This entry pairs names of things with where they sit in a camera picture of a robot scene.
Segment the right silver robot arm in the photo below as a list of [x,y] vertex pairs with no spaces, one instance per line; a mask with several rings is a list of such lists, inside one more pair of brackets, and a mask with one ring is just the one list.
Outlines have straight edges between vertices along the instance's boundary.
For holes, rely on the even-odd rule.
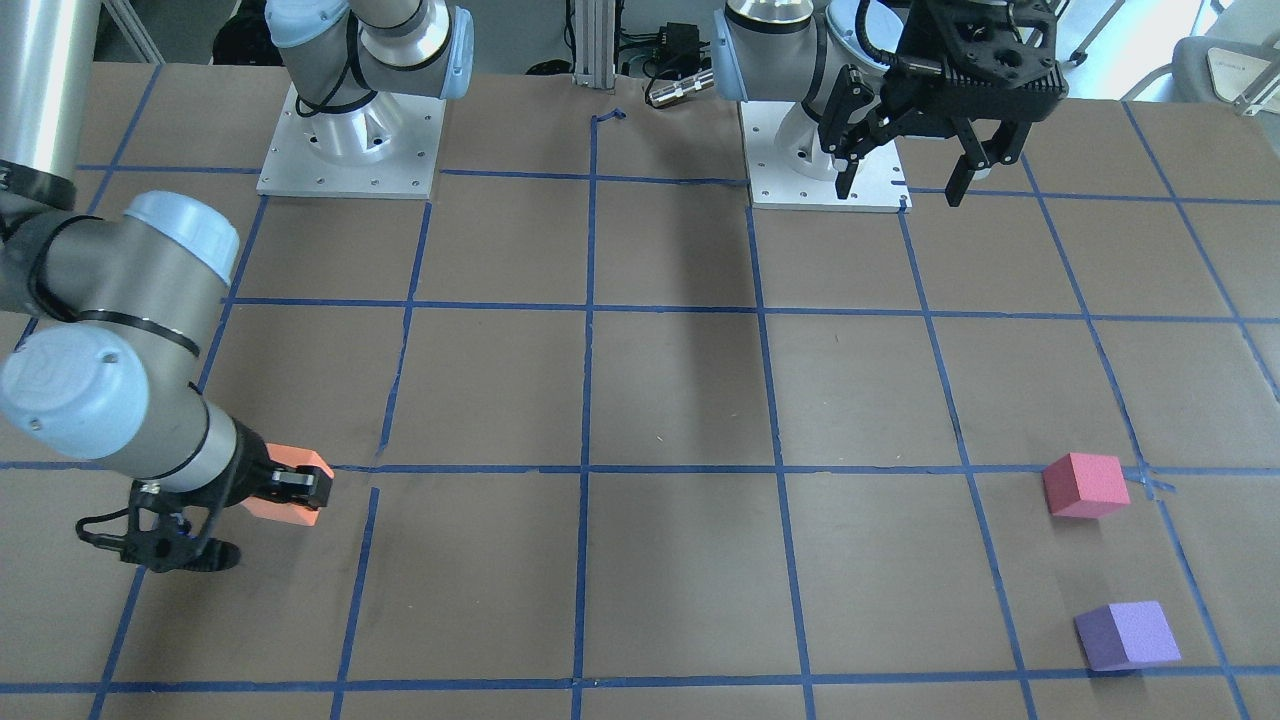
[[[137,196],[76,211],[72,179],[100,5],[3,4],[3,309],[54,320],[3,361],[3,414],[68,457],[137,480],[147,509],[243,506],[311,525],[332,469],[271,445],[189,386],[239,252],[223,214]],[[474,19],[443,1],[270,1],[292,91],[259,191],[425,199],[445,101],[465,96]]]

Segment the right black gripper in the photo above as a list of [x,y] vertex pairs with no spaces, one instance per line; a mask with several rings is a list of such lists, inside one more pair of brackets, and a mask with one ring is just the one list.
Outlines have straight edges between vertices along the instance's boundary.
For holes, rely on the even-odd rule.
[[278,468],[268,443],[239,420],[233,420],[236,447],[225,468],[229,480],[225,506],[242,503],[270,484],[270,501],[319,511],[329,505],[333,477],[321,468]]

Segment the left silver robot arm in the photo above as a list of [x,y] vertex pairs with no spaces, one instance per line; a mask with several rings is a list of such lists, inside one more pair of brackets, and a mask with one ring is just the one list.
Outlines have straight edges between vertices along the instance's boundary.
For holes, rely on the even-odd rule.
[[899,138],[955,138],[957,206],[1068,96],[1046,1],[728,1],[712,69],[753,204],[906,213]]

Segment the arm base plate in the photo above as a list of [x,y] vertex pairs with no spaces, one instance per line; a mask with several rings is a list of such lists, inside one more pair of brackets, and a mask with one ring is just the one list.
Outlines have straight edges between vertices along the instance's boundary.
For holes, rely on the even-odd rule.
[[796,102],[739,104],[751,205],[799,211],[900,213],[913,208],[896,143],[860,161],[846,199],[836,192],[837,163],[818,124]]
[[379,94],[356,111],[302,117],[289,88],[256,184],[312,199],[428,200],[445,101]]

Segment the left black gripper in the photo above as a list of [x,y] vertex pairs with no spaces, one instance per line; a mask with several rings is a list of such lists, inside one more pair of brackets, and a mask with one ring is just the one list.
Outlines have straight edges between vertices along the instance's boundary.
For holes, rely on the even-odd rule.
[[[950,120],[963,155],[943,188],[957,208],[972,182],[995,164],[1021,156],[1030,123],[1068,96],[1056,59],[1057,18],[1047,1],[891,1],[906,12],[879,99],[855,67],[841,67],[818,123],[836,161],[835,192],[850,197],[860,161],[895,140],[881,117]],[[979,141],[973,120],[1001,120]]]

